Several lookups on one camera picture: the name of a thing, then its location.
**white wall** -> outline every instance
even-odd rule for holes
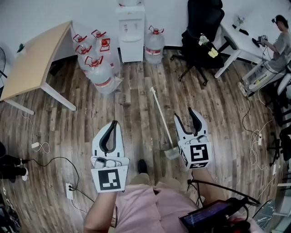
[[[150,25],[164,28],[166,45],[181,46],[181,34],[187,27],[187,0],[144,1],[146,30]],[[266,31],[271,42],[279,35],[271,19],[277,14],[282,14],[291,22],[291,4],[288,0],[222,1],[225,12],[244,16],[246,29],[255,29],[258,35]],[[7,58],[5,72],[9,73],[20,43],[68,20],[73,20],[77,33],[89,35],[95,29],[107,31],[112,42],[118,45],[116,7],[117,0],[1,0],[0,46]],[[63,48],[56,58],[70,54],[72,50]]]

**black chair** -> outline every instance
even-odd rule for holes
[[[288,161],[289,159],[291,159],[291,138],[289,136],[291,135],[291,125],[281,130],[280,136],[279,136],[280,139],[277,139],[275,133],[271,133],[271,135],[274,136],[275,146],[268,147],[267,151],[275,150],[275,155],[274,155],[273,162],[270,163],[270,167],[272,167],[274,163],[276,162],[276,160],[279,159],[280,153],[283,153],[284,161]]]
[[[230,38],[225,36],[224,38],[226,39],[226,43],[218,50],[219,55],[215,58],[212,58],[208,55],[210,48],[214,47],[211,42],[214,41],[217,29],[224,17],[224,11],[221,9],[221,7],[221,0],[188,0],[189,23],[187,30],[182,34],[183,46],[181,51],[183,56],[173,55],[171,57],[171,61],[174,60],[174,58],[179,58],[187,62],[187,69],[179,77],[179,81],[182,81],[184,75],[195,66],[195,68],[204,78],[203,85],[206,85],[208,79],[204,75],[201,68],[222,68],[224,66],[224,62],[220,52],[222,52],[228,46],[231,46],[232,49],[236,50],[236,45],[231,41]],[[209,39],[207,46],[200,46],[198,44],[201,33],[203,33]]]

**person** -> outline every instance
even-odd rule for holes
[[[20,167],[20,165],[27,162],[25,159],[6,155],[6,149],[0,142],[0,179],[9,179],[14,183],[17,176],[22,176],[22,180],[26,181],[28,170],[25,167]]]
[[[291,35],[288,21],[281,15],[276,16],[275,23],[281,31],[274,44],[261,39],[261,44],[274,52],[273,58],[264,63],[259,75],[250,77],[245,83],[239,82],[238,86],[244,96],[251,96],[263,86],[282,78],[286,74],[286,67],[291,60]]]
[[[106,233],[110,228],[115,204],[117,207],[116,233],[183,233],[187,232],[179,217],[198,209],[198,206],[182,191],[181,183],[164,177],[156,186],[150,185],[144,160],[138,162],[139,175],[126,186],[124,192],[102,192],[90,208],[84,222],[84,233]],[[214,183],[206,168],[194,169],[195,179]],[[204,205],[216,200],[226,200],[219,187],[199,184],[205,198]],[[235,220],[245,219],[238,215]],[[262,233],[249,219],[251,232]]]

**white flower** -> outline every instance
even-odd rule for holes
[[[205,35],[201,33],[201,36],[199,38],[199,45],[206,45],[209,42],[209,39]]]

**mop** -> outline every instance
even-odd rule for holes
[[[156,104],[159,108],[159,111],[160,111],[160,114],[161,114],[161,117],[162,117],[162,120],[163,120],[163,123],[164,123],[164,126],[166,128],[166,132],[168,134],[168,138],[170,140],[170,144],[171,144],[171,149],[170,150],[167,150],[167,151],[164,151],[165,152],[165,155],[168,159],[172,160],[172,159],[175,159],[175,158],[178,158],[180,153],[179,153],[179,148],[178,147],[174,147],[173,145],[173,141],[172,141],[172,138],[170,136],[170,133],[169,133],[169,130],[168,130],[168,127],[167,127],[167,124],[165,122],[165,119],[164,119],[164,115],[162,113],[162,110],[161,110],[161,107],[160,107],[160,104],[159,104],[159,101],[156,97],[156,91],[153,87],[151,87],[150,91],[154,94],[154,98],[155,98],[155,101],[156,101]]]

